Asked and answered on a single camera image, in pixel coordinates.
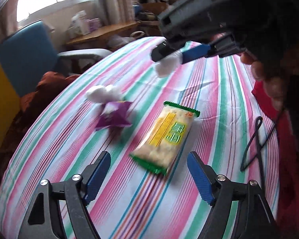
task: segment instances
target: striped tablecloth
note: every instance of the striped tablecloth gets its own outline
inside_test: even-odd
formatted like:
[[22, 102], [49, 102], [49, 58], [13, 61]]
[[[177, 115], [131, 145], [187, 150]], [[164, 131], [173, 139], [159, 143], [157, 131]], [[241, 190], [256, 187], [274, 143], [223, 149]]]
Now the striped tablecloth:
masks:
[[[155, 75], [150, 52], [161, 37], [132, 42], [103, 59], [65, 89], [41, 114], [19, 145], [0, 188], [0, 229], [7, 239], [18, 237], [34, 190], [43, 178], [63, 181], [81, 173], [102, 150], [112, 157], [100, 192], [88, 206], [101, 238], [197, 238], [209, 207], [190, 176], [186, 158], [195, 150], [218, 174], [237, 182], [259, 181], [258, 164], [239, 171], [243, 151], [261, 115], [265, 139], [273, 123], [251, 94], [254, 79], [238, 56], [199, 59], [167, 78]], [[187, 43], [186, 49], [197, 43]], [[121, 134], [95, 131], [99, 107], [84, 98], [93, 85], [115, 84], [132, 101], [131, 127]], [[168, 176], [153, 175], [128, 154], [138, 145], [160, 113], [164, 101], [200, 110], [185, 146]], [[273, 136], [262, 152], [266, 198], [276, 215], [278, 203], [278, 144]], [[233, 204], [226, 235], [236, 211]], [[61, 203], [68, 238], [74, 238], [66, 206]]]

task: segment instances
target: window sill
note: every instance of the window sill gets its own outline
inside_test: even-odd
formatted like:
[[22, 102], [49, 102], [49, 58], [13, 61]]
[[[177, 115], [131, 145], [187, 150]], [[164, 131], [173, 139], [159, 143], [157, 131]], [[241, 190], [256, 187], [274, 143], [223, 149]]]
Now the window sill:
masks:
[[61, 2], [54, 3], [50, 6], [44, 7], [41, 10], [38, 10], [32, 14], [29, 15], [29, 17], [25, 18], [24, 20], [18, 22], [18, 29], [23, 28], [24, 26], [27, 26], [37, 20], [40, 20], [41, 18], [51, 14], [55, 13], [61, 9], [64, 9], [66, 7], [71, 7], [75, 4], [87, 2], [87, 1], [94, 1], [94, 0], [65, 0]]

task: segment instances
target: purple wrapper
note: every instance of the purple wrapper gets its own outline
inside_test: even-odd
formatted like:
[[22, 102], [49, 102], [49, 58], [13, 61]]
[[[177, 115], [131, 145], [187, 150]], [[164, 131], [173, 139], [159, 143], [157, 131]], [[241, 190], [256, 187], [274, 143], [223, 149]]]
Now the purple wrapper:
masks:
[[127, 112], [131, 104], [128, 101], [108, 102], [100, 115], [95, 129], [131, 126], [131, 123], [127, 120]]

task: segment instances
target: silver bolt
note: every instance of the silver bolt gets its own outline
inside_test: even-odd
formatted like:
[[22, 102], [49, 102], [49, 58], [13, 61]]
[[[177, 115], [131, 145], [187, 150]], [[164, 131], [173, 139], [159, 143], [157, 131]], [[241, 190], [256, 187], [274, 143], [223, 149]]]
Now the silver bolt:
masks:
[[74, 181], [78, 181], [79, 179], [81, 179], [81, 175], [79, 175], [79, 174], [75, 174], [72, 176], [72, 180], [74, 180]]
[[223, 182], [224, 180], [226, 180], [226, 177], [225, 177], [225, 175], [220, 174], [217, 176], [217, 180]]
[[255, 180], [250, 180], [250, 185], [251, 186], [257, 186], [258, 185], [258, 182], [256, 182]]
[[48, 180], [47, 180], [47, 179], [44, 179], [44, 180], [40, 181], [40, 184], [41, 184], [42, 186], [47, 185], [47, 184], [48, 184]]

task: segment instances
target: black cord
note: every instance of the black cord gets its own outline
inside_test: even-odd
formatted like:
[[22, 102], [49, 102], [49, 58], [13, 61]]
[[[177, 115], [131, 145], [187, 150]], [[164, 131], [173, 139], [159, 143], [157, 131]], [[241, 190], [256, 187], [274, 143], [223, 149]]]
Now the black cord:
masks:
[[[282, 113], [284, 112], [284, 109], [282, 109], [278, 116], [277, 116], [277, 119], [276, 121], [274, 122], [274, 126], [273, 128], [270, 130], [265, 142], [263, 144], [260, 144], [260, 141], [259, 141], [259, 129], [262, 125], [262, 117], [261, 116], [258, 116], [255, 120], [255, 132], [253, 133], [253, 135], [251, 136], [248, 144], [247, 144], [247, 147], [244, 151], [244, 154], [243, 154], [243, 159], [241, 161], [241, 165], [240, 165], [240, 171], [243, 172], [245, 171], [250, 165], [251, 163], [257, 158], [258, 159], [258, 164], [259, 164], [259, 172], [260, 172], [260, 180], [261, 180], [261, 187], [262, 187], [262, 191], [264, 192], [265, 194], [265, 173], [264, 173], [264, 165], [263, 165], [263, 162], [262, 162], [262, 154], [261, 154], [261, 150], [262, 148], [266, 145], [268, 139], [270, 138], [271, 134], [273, 133], [273, 131], [276, 129], [277, 127], [277, 124], [279, 122], [279, 119], [282, 115]], [[253, 139], [256, 138], [256, 154], [253, 156], [253, 158], [251, 158], [251, 160], [249, 160], [248, 163], [246, 163], [246, 158], [247, 158], [247, 152], [248, 152], [248, 149], [253, 141]]]

